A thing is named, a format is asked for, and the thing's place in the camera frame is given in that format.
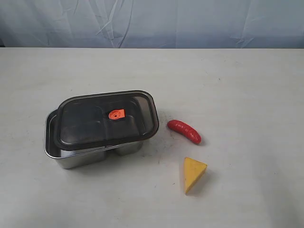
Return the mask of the red toy sausage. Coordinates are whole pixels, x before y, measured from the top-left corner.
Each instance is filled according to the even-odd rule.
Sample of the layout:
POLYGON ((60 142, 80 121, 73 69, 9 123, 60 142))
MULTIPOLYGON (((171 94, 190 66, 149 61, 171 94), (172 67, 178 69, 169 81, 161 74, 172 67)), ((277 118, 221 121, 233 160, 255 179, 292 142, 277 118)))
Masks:
POLYGON ((194 144, 200 144, 201 143, 201 136, 200 134, 192 128, 190 125, 179 121, 179 120, 170 120, 167 122, 167 127, 184 137, 186 137, 188 140, 193 142, 194 144))

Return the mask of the grey-blue wrinkled backdrop cloth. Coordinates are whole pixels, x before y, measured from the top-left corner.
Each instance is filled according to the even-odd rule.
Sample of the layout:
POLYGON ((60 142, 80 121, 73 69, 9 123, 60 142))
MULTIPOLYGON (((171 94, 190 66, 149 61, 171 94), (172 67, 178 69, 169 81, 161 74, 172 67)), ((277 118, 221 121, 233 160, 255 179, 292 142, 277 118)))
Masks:
POLYGON ((0 42, 49 48, 303 48, 301 0, 3 0, 0 42))

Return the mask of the dark lid with orange seal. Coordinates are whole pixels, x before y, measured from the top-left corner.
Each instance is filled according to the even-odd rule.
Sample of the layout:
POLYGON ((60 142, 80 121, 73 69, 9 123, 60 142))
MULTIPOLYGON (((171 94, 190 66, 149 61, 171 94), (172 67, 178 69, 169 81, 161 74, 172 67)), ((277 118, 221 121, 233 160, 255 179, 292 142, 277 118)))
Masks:
POLYGON ((54 143, 65 151, 148 140, 159 129, 153 97, 141 90, 71 97, 57 108, 54 143))

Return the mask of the yellow toy cheese wedge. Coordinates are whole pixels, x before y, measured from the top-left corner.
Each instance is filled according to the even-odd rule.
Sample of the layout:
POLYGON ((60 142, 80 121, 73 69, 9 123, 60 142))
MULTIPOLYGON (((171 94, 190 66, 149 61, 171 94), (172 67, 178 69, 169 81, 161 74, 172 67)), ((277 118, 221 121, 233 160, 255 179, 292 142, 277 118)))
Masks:
POLYGON ((208 165, 192 159, 190 157, 185 157, 183 164, 183 178, 184 178, 184 193, 188 194, 193 186, 200 180, 207 170, 208 165))

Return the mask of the steel two-compartment lunch box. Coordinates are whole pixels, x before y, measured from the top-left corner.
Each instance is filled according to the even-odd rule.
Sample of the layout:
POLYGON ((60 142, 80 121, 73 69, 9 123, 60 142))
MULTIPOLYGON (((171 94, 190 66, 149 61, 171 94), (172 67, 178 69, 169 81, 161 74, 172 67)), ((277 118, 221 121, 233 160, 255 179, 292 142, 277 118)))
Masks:
POLYGON ((45 123, 45 153, 55 160, 63 169, 72 169, 92 163, 104 161, 109 155, 129 155, 138 152, 143 146, 143 141, 106 146, 100 148, 65 151, 54 143, 54 129, 57 111, 52 111, 45 123))

